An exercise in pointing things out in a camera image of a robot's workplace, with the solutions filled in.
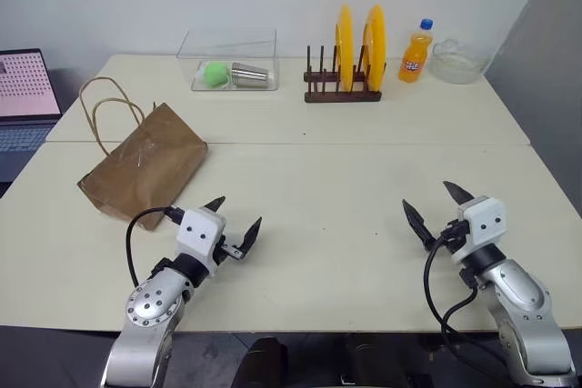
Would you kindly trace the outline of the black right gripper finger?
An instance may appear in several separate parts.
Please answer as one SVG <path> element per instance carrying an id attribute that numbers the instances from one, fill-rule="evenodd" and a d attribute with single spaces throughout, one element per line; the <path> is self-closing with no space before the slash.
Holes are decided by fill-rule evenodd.
<path id="1" fill-rule="evenodd" d="M 464 188 L 462 188 L 458 184 L 455 184 L 455 183 L 450 182 L 450 181 L 444 181 L 443 185 L 447 189 L 447 191 L 450 194 L 450 196 L 452 197 L 452 199 L 457 204 L 465 204 L 465 203 L 470 202 L 474 199 L 474 196 L 471 193 L 469 193 L 467 190 L 465 190 Z"/>
<path id="2" fill-rule="evenodd" d="M 425 226 L 425 221 L 418 210 L 406 199 L 402 200 L 402 205 L 409 226 L 420 239 L 425 250 L 433 248 L 433 235 Z"/>

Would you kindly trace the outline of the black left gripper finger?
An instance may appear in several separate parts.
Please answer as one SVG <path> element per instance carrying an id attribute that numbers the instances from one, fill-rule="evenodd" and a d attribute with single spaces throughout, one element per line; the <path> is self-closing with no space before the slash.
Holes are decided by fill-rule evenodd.
<path id="1" fill-rule="evenodd" d="M 222 204 L 224 203 L 224 201 L 226 200 L 226 198 L 222 195 L 219 196 L 215 199 L 213 199 L 212 201 L 208 202 L 207 204 L 203 205 L 202 208 L 215 214 L 219 208 L 222 206 Z"/>
<path id="2" fill-rule="evenodd" d="M 262 218 L 258 217 L 257 220 L 246 231 L 243 238 L 243 242 L 238 247 L 238 250 L 241 252 L 242 257 L 245 257 L 252 248 L 252 246 L 254 245 L 256 238 L 258 237 L 261 223 Z"/>

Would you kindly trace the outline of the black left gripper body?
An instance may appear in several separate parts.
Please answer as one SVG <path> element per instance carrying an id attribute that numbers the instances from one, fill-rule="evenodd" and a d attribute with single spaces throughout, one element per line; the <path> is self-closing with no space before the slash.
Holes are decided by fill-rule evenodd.
<path id="1" fill-rule="evenodd" d="M 241 245 L 231 244 L 227 241 L 226 235 L 222 234 L 213 251 L 213 260 L 217 265 L 223 263 L 227 258 L 240 260 L 244 257 Z"/>

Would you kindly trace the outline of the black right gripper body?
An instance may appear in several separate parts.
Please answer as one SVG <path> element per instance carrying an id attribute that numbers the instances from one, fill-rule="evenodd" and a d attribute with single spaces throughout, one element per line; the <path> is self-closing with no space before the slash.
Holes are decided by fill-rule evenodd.
<path id="1" fill-rule="evenodd" d="M 454 220 L 447 224 L 437 239 L 426 246 L 429 252 L 438 245 L 444 245 L 450 253 L 458 251 L 466 242 L 468 235 L 468 221 Z"/>

